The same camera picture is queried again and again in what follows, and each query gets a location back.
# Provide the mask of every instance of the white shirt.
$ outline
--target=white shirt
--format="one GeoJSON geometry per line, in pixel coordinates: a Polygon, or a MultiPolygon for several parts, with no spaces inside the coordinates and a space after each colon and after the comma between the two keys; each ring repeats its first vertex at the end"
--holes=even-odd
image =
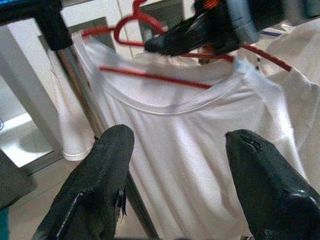
{"type": "Polygon", "coordinates": [[[145,63],[124,59],[91,38],[83,42],[79,34],[73,41],[108,126],[125,124],[134,131],[130,172],[161,238],[250,235],[228,165],[228,131],[255,131],[306,177],[283,89],[250,65],[145,63]],[[97,66],[103,65],[213,87],[101,72],[97,66]]]}
{"type": "Polygon", "coordinates": [[[283,87],[296,148],[309,183],[320,193],[320,86],[294,67],[269,78],[283,87]]]}
{"type": "MultiPolygon", "coordinates": [[[[264,37],[256,45],[298,69],[309,81],[320,84],[320,18],[293,27],[274,40],[264,37]]],[[[258,62],[258,56],[247,50],[240,49],[238,56],[259,66],[267,77],[283,71],[262,57],[258,62]]]]}

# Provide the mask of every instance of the robotic arm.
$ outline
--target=robotic arm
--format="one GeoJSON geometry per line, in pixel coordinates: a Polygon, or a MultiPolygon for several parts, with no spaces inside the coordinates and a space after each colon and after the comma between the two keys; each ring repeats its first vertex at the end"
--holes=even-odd
{"type": "Polygon", "coordinates": [[[211,44],[216,55],[259,40],[259,31],[320,16],[320,0],[195,0],[195,15],[145,43],[149,52],[177,56],[211,44]]]}

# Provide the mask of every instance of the black plastic part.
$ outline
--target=black plastic part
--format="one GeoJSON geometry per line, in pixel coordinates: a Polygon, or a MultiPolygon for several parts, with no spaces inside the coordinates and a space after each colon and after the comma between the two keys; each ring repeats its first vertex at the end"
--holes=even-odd
{"type": "Polygon", "coordinates": [[[320,196],[272,143],[241,129],[226,134],[226,152],[256,240],[320,239],[320,196]]]}
{"type": "Polygon", "coordinates": [[[0,25],[35,18],[51,50],[71,46],[72,40],[62,19],[60,0],[0,0],[0,25]]]}
{"type": "Polygon", "coordinates": [[[125,192],[134,149],[125,125],[106,130],[89,155],[71,172],[53,200],[33,240],[111,240],[117,198],[125,192]]]}
{"type": "Polygon", "coordinates": [[[320,0],[303,0],[304,12],[308,19],[320,16],[320,0]]]}
{"type": "Polygon", "coordinates": [[[197,1],[197,14],[182,21],[169,32],[145,42],[145,50],[163,55],[177,56],[211,44],[218,56],[237,50],[240,41],[233,31],[224,1],[211,10],[203,10],[203,0],[197,1]]]}
{"type": "Polygon", "coordinates": [[[285,20],[282,0],[248,0],[248,5],[257,32],[285,20]]]}
{"type": "MultiPolygon", "coordinates": [[[[252,21],[257,31],[285,19],[282,0],[248,0],[252,21]]],[[[195,16],[182,21],[169,32],[145,43],[149,52],[177,56],[203,45],[212,45],[217,56],[240,48],[242,43],[233,30],[226,1],[208,10],[205,0],[195,0],[195,16]]]]}
{"type": "Polygon", "coordinates": [[[64,20],[54,6],[47,6],[40,11],[35,20],[52,51],[65,49],[73,44],[64,20]]]}

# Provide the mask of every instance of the white t-shirt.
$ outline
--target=white t-shirt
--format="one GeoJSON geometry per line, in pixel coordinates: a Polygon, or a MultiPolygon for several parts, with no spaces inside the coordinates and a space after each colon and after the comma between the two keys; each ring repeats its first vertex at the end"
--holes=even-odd
{"type": "Polygon", "coordinates": [[[188,67],[146,63],[124,59],[92,38],[83,42],[79,34],[73,41],[108,126],[125,124],[134,131],[130,172],[161,238],[250,235],[227,160],[228,131],[255,131],[306,177],[284,92],[250,65],[239,60],[229,67],[221,61],[188,67]],[[97,66],[213,87],[101,72],[97,66]]]}
{"type": "Polygon", "coordinates": [[[294,67],[269,78],[283,87],[296,148],[309,183],[320,193],[320,86],[294,67]]]}

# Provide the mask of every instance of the neckline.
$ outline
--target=neckline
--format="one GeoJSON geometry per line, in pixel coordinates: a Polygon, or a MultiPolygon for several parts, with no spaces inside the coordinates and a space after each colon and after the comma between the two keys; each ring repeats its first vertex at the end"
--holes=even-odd
{"type": "Polygon", "coordinates": [[[126,68],[129,67],[129,69],[138,71],[152,69],[153,71],[156,71],[156,74],[162,73],[168,77],[179,76],[179,78],[183,80],[196,82],[210,82],[212,85],[209,89],[201,91],[199,94],[182,103],[176,104],[173,102],[170,105],[164,106],[148,104],[134,99],[133,97],[121,92],[118,87],[112,85],[108,80],[103,82],[103,86],[101,84],[99,85],[100,88],[103,88],[105,92],[117,99],[119,102],[140,112],[152,115],[172,116],[194,112],[212,102],[218,101],[223,95],[233,90],[241,79],[246,78],[251,71],[254,70],[250,65],[245,64],[238,58],[235,58],[232,66],[233,72],[231,75],[222,79],[221,76],[218,76],[218,78],[215,79],[217,76],[215,72],[220,71],[221,73],[221,68],[226,66],[226,63],[221,63],[219,61],[206,64],[205,66],[191,67],[177,67],[171,64],[158,64],[154,62],[146,63],[143,61],[136,61],[134,59],[127,59],[94,38],[88,38],[84,41],[80,33],[74,33],[72,38],[76,52],[78,53],[82,66],[85,68],[86,72],[92,75],[97,75],[100,79],[106,79],[108,75],[114,75],[114,73],[101,72],[99,70],[99,63],[104,63],[102,65],[113,65],[110,67],[120,68],[126,66],[126,68]]]}

